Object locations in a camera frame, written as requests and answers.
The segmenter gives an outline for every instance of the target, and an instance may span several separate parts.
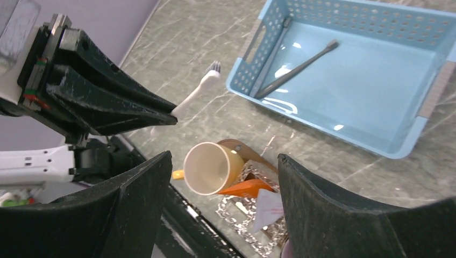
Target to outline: white robot part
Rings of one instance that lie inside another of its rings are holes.
[[[0,152],[0,185],[30,182],[71,182],[74,153],[68,146],[40,150]]]

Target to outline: toothbrush handle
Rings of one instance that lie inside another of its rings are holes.
[[[198,85],[198,87],[196,87],[196,89],[181,102],[181,104],[179,104],[171,111],[171,116],[177,118],[178,121],[183,118],[185,112],[188,110],[188,107],[190,107],[190,104],[196,99],[197,96],[200,95],[201,88],[201,84]],[[154,126],[151,129],[151,137],[158,137],[163,132],[167,131],[171,126],[172,125]]]
[[[260,90],[256,95],[255,98],[260,99],[268,96],[271,92],[276,90],[278,87],[284,85],[286,82],[288,82],[291,78],[295,77],[298,73],[300,73],[302,70],[307,68],[307,66],[311,65],[313,62],[317,61],[317,59],[321,58],[323,55],[326,53],[330,52],[331,49],[325,48],[322,50],[320,53],[316,54],[314,57],[311,59],[307,60],[306,62],[300,64],[297,66],[295,69],[289,71],[288,73],[280,76],[277,80],[273,81],[271,84]]]

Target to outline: basket handle hole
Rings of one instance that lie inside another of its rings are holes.
[[[264,38],[265,38],[265,35],[266,35],[266,26],[265,25],[262,25],[259,30],[257,31],[256,33],[256,37],[254,36],[253,38],[253,42],[251,43],[251,47],[250,49],[248,49],[248,55],[247,55],[247,58],[246,58],[246,62],[248,64],[252,63],[253,61],[253,58],[255,57],[255,54],[257,53],[257,51],[259,51],[259,46],[261,44],[261,42],[263,42]]]

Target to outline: toothbrush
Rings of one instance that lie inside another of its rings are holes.
[[[328,43],[328,45],[325,47],[324,50],[322,50],[320,53],[316,54],[314,57],[311,59],[307,60],[306,62],[300,64],[298,67],[295,69],[289,71],[288,73],[282,75],[279,77],[277,80],[273,81],[271,84],[266,86],[265,88],[261,89],[256,93],[255,98],[260,99],[268,96],[271,92],[276,90],[278,87],[282,86],[284,83],[288,82],[291,78],[295,77],[298,73],[300,73],[302,70],[307,68],[307,66],[311,65],[313,62],[317,61],[317,59],[321,58],[323,55],[333,51],[339,46],[339,42],[334,39],[331,42]]]
[[[204,90],[210,89],[214,87],[220,81],[220,69],[221,65],[220,62],[214,61],[212,64],[207,68],[206,75],[201,79],[198,87],[190,94],[184,101],[181,102],[175,109],[171,111],[171,115],[177,118],[179,121],[185,115],[185,112],[190,107],[190,104],[197,100],[197,98],[201,95]],[[154,126],[151,129],[151,137],[156,138],[161,135],[164,131],[168,130],[169,127],[172,125],[165,125],[165,126]]]

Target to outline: dark gray toothbrush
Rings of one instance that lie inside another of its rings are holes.
[[[258,93],[255,95],[255,98],[264,98],[268,96],[271,92],[276,90],[278,87],[282,86],[284,83],[288,82],[289,79],[295,77],[298,73],[300,73],[302,70],[304,70],[307,66],[311,65],[313,62],[317,61],[317,59],[321,58],[323,55],[333,51],[339,46],[339,42],[334,39],[331,42],[328,43],[326,48],[322,50],[320,53],[316,54],[314,57],[311,59],[307,60],[306,62],[300,64],[298,67],[295,69],[289,71],[288,73],[280,76],[277,80],[273,81],[271,84],[268,86],[264,87]]]

